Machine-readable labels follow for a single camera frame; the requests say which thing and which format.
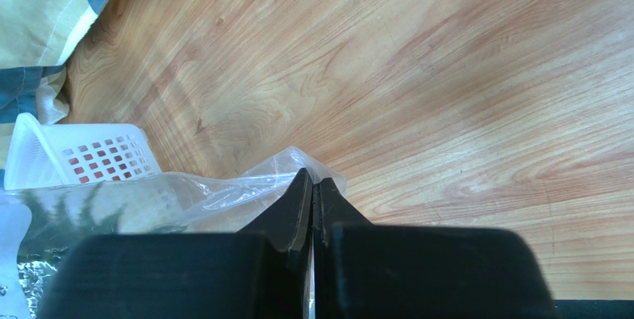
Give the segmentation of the clear zip top bag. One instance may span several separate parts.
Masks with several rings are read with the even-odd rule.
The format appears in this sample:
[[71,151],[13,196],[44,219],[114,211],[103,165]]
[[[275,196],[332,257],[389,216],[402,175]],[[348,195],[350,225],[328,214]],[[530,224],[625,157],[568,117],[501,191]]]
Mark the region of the clear zip top bag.
[[1,316],[34,318],[60,263],[103,234],[235,232],[276,202],[299,170],[314,183],[341,174],[295,147],[227,179],[168,172],[1,192]]

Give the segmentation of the orange fake pineapple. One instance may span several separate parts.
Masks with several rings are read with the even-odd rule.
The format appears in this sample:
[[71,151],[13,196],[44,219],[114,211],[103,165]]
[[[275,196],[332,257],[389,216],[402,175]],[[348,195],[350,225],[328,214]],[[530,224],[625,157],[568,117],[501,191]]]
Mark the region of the orange fake pineapple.
[[11,191],[29,208],[31,224],[19,247],[20,262],[58,260],[90,236],[183,233],[190,225],[173,191],[143,181],[104,181]]

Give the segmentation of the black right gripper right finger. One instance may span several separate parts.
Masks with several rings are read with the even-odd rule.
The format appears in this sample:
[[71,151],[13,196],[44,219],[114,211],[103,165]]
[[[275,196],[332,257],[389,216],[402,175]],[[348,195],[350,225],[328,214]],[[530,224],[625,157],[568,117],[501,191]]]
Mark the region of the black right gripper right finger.
[[317,318],[556,318],[513,231],[375,225],[332,179],[314,187]]

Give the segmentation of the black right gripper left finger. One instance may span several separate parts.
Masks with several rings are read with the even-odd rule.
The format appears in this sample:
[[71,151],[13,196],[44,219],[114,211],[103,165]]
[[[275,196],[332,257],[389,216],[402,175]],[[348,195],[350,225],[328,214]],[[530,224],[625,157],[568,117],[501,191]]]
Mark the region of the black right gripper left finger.
[[235,233],[93,236],[62,263],[39,318],[306,318],[306,169]]

